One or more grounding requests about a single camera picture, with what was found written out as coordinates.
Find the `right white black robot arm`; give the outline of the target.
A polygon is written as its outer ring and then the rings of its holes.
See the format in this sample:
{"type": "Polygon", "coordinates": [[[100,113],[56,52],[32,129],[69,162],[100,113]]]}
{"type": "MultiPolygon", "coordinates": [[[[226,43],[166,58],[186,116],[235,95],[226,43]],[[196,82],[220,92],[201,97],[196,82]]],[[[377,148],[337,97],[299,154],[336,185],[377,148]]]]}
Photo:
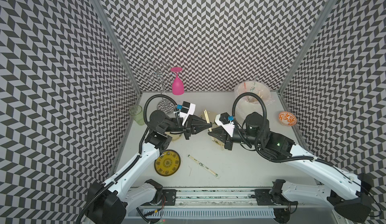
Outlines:
{"type": "Polygon", "coordinates": [[[330,207],[356,223],[364,223],[371,216],[372,205],[377,203],[371,194],[372,177],[366,173],[356,175],[339,169],[285,135],[270,131],[266,106],[257,94],[246,92],[239,95],[233,103],[232,113],[218,114],[215,123],[217,128],[208,134],[224,143],[225,149],[232,150],[233,145],[238,143],[271,163],[287,164],[320,182],[318,186],[311,186],[277,179],[272,189],[266,193],[256,191],[253,195],[259,205],[272,203],[285,206],[288,210],[284,215],[288,217],[292,214],[290,207],[301,202],[330,207]],[[262,114],[252,112],[243,124],[239,124],[235,117],[236,106],[246,96],[259,102],[262,114]]]}

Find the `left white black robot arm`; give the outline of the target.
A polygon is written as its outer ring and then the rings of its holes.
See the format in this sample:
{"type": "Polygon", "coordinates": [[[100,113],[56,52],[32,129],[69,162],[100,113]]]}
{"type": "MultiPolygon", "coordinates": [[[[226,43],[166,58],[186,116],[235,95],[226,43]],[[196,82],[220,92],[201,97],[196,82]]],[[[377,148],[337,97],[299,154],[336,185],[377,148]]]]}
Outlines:
{"type": "Polygon", "coordinates": [[[87,201],[76,218],[94,224],[120,224],[126,214],[144,203],[160,202],[162,185],[150,179],[142,186],[131,190],[134,182],[168,149],[172,137],[168,132],[182,132],[185,139],[212,127],[211,122],[194,114],[195,104],[183,102],[178,105],[171,97],[156,94],[148,98],[143,107],[146,130],[139,142],[139,150],[120,170],[102,184],[94,183],[87,193],[87,201]],[[164,98],[172,103],[174,117],[161,110],[147,114],[152,100],[164,98]]]}

